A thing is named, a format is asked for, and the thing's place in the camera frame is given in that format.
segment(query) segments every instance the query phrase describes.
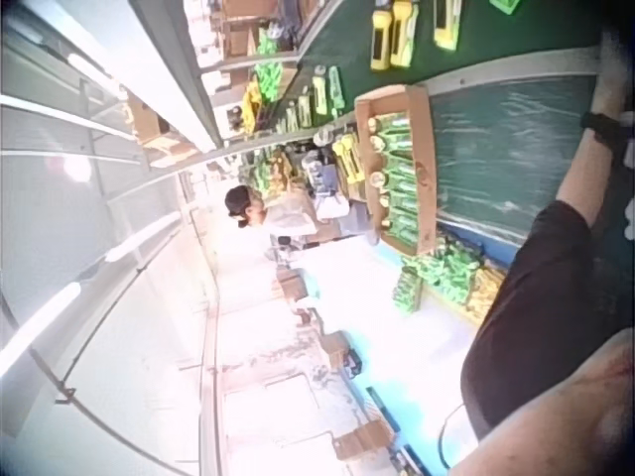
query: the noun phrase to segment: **worker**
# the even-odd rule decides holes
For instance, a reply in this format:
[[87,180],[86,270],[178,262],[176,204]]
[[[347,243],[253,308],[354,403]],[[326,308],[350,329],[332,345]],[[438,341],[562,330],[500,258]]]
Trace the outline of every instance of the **worker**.
[[229,216],[241,228],[262,227],[276,237],[301,238],[307,246],[362,234],[371,242],[377,240],[365,203],[345,198],[336,202],[337,207],[344,205],[343,213],[318,219],[314,202],[301,187],[290,187],[266,205],[260,193],[247,185],[236,186],[225,196]]
[[606,131],[633,80],[616,47],[605,34],[571,167],[465,358],[461,392],[482,441],[452,475],[635,474],[632,301],[600,315],[591,276],[591,227],[623,161]]
[[239,185],[227,193],[225,206],[240,228],[262,226],[274,236],[309,236],[318,232],[311,203],[301,191],[287,192],[265,206],[257,190]]

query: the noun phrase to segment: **white wall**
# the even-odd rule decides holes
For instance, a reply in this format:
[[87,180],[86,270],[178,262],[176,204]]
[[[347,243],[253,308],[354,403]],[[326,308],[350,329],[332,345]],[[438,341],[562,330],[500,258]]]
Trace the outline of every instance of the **white wall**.
[[[209,272],[188,228],[116,304],[67,382],[112,429],[192,475],[198,474],[199,369],[179,369],[200,362],[211,299]],[[78,333],[61,360],[68,363],[84,338]],[[169,474],[75,407],[55,405],[58,397],[46,384],[17,436],[3,431],[8,474]]]

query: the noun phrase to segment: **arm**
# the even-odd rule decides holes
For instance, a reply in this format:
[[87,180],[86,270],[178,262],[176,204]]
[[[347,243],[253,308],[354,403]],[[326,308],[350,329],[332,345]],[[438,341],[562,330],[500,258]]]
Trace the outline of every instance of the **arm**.
[[570,378],[509,416],[450,475],[603,474],[629,437],[632,355],[631,328],[612,337]]
[[[605,35],[600,53],[591,112],[618,119],[624,106],[628,71],[619,58],[616,45]],[[597,142],[594,132],[585,130],[571,167],[558,190],[556,199],[573,207],[592,226],[604,200],[611,170],[612,155]]]

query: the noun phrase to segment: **green conveyor belt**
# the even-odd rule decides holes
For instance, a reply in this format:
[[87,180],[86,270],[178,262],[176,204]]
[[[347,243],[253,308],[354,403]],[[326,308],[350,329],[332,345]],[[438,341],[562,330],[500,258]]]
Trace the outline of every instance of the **green conveyor belt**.
[[523,0],[507,16],[487,0],[465,0],[456,52],[433,42],[433,3],[424,0],[418,18],[416,48],[409,69],[370,70],[372,0],[345,0],[318,34],[305,55],[298,80],[286,98],[297,97],[311,81],[317,64],[339,67],[342,88],[351,110],[354,98],[377,87],[412,84],[444,72],[484,61],[525,53],[596,45],[598,15],[579,0]]
[[[318,64],[339,67],[345,111],[350,111],[356,96],[387,84],[412,84],[489,60],[599,42],[599,15],[593,10],[599,2],[593,7],[593,2],[578,0],[523,0],[512,16],[487,0],[463,3],[456,52],[434,44],[433,4],[424,0],[412,66],[373,72],[369,55],[374,2],[345,0],[310,47],[285,99],[297,97],[311,83]],[[580,137],[579,115],[588,108],[593,86],[592,77],[552,78],[432,97],[440,219],[522,243],[571,163]],[[317,117],[316,123],[329,119]],[[633,196],[633,183],[616,180],[607,202],[617,223],[607,233],[612,245],[604,247],[603,254],[632,270],[633,250],[625,245],[620,215]]]

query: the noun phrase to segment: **ceiling light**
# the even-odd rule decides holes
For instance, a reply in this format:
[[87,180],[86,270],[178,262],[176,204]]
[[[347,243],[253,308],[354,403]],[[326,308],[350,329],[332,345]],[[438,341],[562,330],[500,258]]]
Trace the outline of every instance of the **ceiling light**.
[[92,176],[92,166],[87,157],[74,156],[63,158],[63,171],[73,180],[86,183]]
[[68,55],[67,60],[68,64],[77,69],[83,75],[95,81],[113,96],[121,100],[124,100],[128,97],[126,91],[124,91],[120,87],[117,81],[105,75],[103,72],[93,66],[86,59],[82,58],[80,55],[71,53],[70,55]]
[[131,251],[134,251],[140,245],[148,241],[164,228],[167,228],[175,221],[181,218],[181,214],[177,211],[158,219],[154,223],[149,224],[145,228],[139,230],[137,233],[127,238],[123,243],[115,246],[106,254],[106,261],[108,263],[114,263],[126,256]]
[[0,351],[0,377],[18,360],[36,338],[73,302],[81,293],[79,283],[70,283],[53,296],[18,329],[9,343]]

